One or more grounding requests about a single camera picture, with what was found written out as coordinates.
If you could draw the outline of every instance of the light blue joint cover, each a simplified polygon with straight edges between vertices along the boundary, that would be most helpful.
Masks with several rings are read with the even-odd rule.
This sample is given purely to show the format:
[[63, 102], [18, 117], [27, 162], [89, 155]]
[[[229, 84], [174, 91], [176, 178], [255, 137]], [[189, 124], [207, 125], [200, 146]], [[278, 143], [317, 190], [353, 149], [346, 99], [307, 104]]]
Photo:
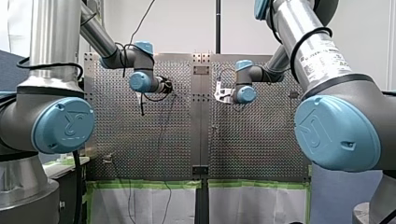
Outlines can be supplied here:
[[38, 116], [32, 130], [32, 143], [42, 153], [69, 153], [83, 146], [93, 126], [91, 106], [83, 99], [66, 97], [49, 105]]
[[154, 54], [154, 49], [153, 49], [152, 44], [150, 42], [148, 42], [148, 41], [136, 41], [136, 42], [134, 42], [134, 44], [138, 48], [140, 48], [143, 51], [145, 51], [146, 53], [149, 53], [151, 55]]
[[243, 105], [250, 104], [256, 99], [256, 97], [257, 92], [251, 86], [242, 87], [236, 94], [236, 99], [238, 100], [238, 103]]
[[313, 96], [297, 108], [297, 141], [306, 157], [336, 171], [363, 172], [378, 163], [381, 145], [373, 124], [358, 108], [334, 96]]
[[242, 61], [238, 61], [235, 64], [235, 70], [237, 72], [241, 71], [242, 69], [245, 69], [247, 67], [251, 67], [253, 66], [253, 62], [251, 60], [242, 60]]
[[151, 88], [151, 79], [146, 73], [134, 72], [129, 79], [129, 86], [138, 92], [147, 92]]
[[265, 21], [268, 3], [268, 0], [256, 0], [254, 3], [254, 17], [256, 17], [256, 20]]

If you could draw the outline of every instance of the metal post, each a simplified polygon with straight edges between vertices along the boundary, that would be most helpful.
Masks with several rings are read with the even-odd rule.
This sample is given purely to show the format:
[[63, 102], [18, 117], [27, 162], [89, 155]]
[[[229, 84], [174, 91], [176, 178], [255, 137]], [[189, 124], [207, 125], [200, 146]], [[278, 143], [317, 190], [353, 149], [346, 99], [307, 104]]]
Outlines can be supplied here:
[[216, 53], [221, 54], [221, 0], [216, 0]]
[[[30, 65], [77, 63], [80, 0], [33, 2]], [[73, 66], [30, 71], [20, 87], [48, 87], [80, 91]]]

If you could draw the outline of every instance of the printed label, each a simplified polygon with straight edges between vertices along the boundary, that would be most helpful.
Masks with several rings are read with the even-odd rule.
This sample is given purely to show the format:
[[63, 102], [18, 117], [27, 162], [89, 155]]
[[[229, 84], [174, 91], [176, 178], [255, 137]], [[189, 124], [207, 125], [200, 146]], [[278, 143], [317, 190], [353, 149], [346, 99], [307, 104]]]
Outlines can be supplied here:
[[309, 82], [323, 77], [341, 76], [340, 70], [352, 72], [340, 50], [332, 41], [324, 41], [320, 47], [300, 58]]

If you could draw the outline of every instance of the vertical pole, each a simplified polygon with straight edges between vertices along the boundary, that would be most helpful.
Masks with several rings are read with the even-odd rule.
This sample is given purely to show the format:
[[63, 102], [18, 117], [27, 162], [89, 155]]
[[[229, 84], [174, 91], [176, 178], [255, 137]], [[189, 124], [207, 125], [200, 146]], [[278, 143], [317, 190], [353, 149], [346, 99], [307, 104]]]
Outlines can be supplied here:
[[216, 0], [216, 53], [221, 54], [221, 0]]

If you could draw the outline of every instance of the metal pegboard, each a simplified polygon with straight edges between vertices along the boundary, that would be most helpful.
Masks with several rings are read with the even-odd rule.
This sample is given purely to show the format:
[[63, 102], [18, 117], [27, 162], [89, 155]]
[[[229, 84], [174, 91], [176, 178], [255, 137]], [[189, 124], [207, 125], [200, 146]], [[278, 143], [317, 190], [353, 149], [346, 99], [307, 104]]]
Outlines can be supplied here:
[[[264, 64], [270, 57], [211, 57], [212, 94], [220, 74], [223, 87], [233, 86], [235, 63], [245, 59]], [[246, 107], [211, 102], [209, 178], [307, 181], [309, 162], [299, 149], [293, 130], [301, 88], [291, 74], [281, 83], [255, 83], [253, 86], [258, 96]], [[291, 92], [298, 92], [299, 97], [293, 99]]]
[[86, 99], [96, 116], [86, 146], [88, 153], [95, 154], [89, 179], [191, 178], [192, 56], [158, 54], [155, 60], [155, 75], [170, 78], [175, 91], [164, 101], [147, 102], [142, 117], [136, 94], [129, 87], [133, 70], [127, 69], [122, 77], [122, 69], [104, 69], [96, 54], [86, 54]]

